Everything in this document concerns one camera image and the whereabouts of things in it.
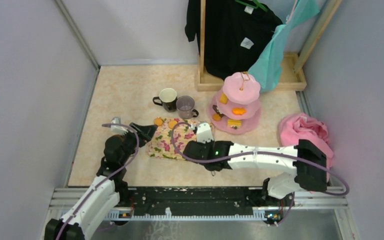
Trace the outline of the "round orange cookie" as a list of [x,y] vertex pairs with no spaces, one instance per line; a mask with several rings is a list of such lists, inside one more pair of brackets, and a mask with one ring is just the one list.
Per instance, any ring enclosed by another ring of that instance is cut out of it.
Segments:
[[153,123],[157,125],[158,127],[162,126],[164,124],[164,120],[162,118],[155,118]]

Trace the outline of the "floral rectangular tray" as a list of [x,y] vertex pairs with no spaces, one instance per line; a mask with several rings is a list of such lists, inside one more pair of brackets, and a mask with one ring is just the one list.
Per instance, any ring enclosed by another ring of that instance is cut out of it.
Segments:
[[190,141],[196,140],[196,134],[193,129],[188,125],[180,125],[176,128],[169,129],[168,122],[171,120],[176,120],[179,122],[185,122],[193,126],[197,126],[203,121],[193,120],[193,119],[182,119],[182,118],[166,118],[159,117],[163,119],[164,123],[162,126],[157,126],[157,130],[152,138],[152,140],[147,143],[146,152],[151,158],[166,159],[173,161],[184,161],[185,159],[175,150],[171,140],[174,137],[174,143],[176,147],[183,151],[186,147],[186,144]]

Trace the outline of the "round dotted biscuit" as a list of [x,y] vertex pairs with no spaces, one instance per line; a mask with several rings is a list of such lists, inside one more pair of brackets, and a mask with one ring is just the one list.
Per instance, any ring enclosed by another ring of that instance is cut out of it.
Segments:
[[171,120],[168,122],[168,127],[169,127],[169,129],[173,129],[177,124],[178,124],[178,121]]

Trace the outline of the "yellow layered cake slice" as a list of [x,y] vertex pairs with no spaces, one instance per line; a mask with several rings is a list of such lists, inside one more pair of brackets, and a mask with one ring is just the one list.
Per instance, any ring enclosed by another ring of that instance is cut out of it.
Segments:
[[242,121],[229,118],[227,120],[227,126],[232,129],[239,129],[242,127]]

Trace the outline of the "orange flower-shaped cookie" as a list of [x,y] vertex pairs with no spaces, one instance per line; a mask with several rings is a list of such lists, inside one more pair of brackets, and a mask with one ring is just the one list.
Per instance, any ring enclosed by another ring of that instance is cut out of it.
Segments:
[[222,119],[222,117],[221,117],[219,114],[214,113],[214,114],[212,115],[212,119],[213,119],[214,121],[218,122],[218,121],[220,121],[220,120]]

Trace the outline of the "chocolate triangle cake slice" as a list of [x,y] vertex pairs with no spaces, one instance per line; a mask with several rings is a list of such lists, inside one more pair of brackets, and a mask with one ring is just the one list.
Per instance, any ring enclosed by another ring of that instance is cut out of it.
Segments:
[[212,106],[212,109],[214,110],[214,112],[215,112],[217,115],[219,115],[219,116],[221,116],[221,117],[224,116],[224,114],[220,112],[220,110],[219,110],[219,108],[218,108],[218,106],[217,106],[216,104]]

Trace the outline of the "orange fish-shaped cake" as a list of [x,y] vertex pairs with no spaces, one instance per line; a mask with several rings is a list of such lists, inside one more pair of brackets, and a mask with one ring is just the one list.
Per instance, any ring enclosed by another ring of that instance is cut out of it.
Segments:
[[245,108],[233,108],[231,111],[235,116],[243,116],[247,113]]

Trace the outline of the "yellow rectangular biscuit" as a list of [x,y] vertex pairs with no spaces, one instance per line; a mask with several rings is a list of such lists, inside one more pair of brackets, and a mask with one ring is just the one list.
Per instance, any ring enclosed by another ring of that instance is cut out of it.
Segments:
[[228,101],[229,101],[228,97],[222,92],[222,93],[220,94],[220,97],[219,97],[219,102],[220,102],[221,104],[226,105],[226,104],[228,103]]

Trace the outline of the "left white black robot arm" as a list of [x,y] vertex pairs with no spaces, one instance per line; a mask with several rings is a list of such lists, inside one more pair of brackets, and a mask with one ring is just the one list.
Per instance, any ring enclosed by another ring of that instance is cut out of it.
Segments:
[[89,240],[104,218],[115,207],[129,203],[128,183],[123,180],[126,167],[139,149],[150,142],[157,125],[105,123],[116,133],[104,143],[103,158],[96,176],[69,211],[58,219],[50,219],[44,229],[46,240]]

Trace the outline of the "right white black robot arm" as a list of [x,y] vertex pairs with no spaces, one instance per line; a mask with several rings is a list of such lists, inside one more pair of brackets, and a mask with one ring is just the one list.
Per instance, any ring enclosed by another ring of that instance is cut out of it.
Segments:
[[265,180],[261,199],[267,206],[275,206],[298,190],[325,192],[328,187],[327,157],[306,139],[283,147],[256,147],[223,140],[190,141],[182,156],[213,172],[245,168],[280,171],[279,175]]

